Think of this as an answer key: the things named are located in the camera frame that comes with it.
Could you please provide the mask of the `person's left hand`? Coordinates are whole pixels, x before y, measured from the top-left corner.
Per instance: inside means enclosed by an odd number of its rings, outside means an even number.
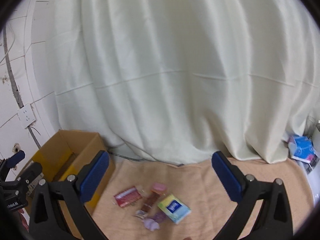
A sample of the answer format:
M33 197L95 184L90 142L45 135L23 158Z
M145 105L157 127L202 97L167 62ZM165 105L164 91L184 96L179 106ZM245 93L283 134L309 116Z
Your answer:
M29 231L29 225L28 225L28 222L27 222L26 218L23 215L24 214L23 209L19 209L18 210L18 214L19 214L19 218L21 220L21 223L22 223L23 227L28 232Z

